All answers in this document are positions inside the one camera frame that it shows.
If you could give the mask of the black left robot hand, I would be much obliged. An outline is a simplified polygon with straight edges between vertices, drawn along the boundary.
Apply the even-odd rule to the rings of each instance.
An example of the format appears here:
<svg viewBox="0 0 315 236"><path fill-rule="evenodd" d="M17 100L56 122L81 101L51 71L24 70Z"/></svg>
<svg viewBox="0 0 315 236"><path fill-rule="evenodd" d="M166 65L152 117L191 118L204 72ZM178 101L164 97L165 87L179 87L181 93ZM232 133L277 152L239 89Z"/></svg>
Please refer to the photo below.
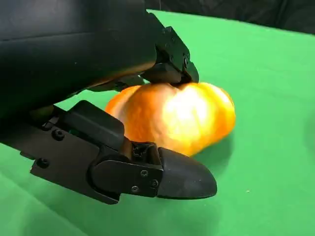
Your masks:
<svg viewBox="0 0 315 236"><path fill-rule="evenodd" d="M201 163L152 142L80 92L198 82L187 46L142 0L3 0L0 141L33 160L31 173L103 203L121 194L191 200L217 183Z"/></svg>

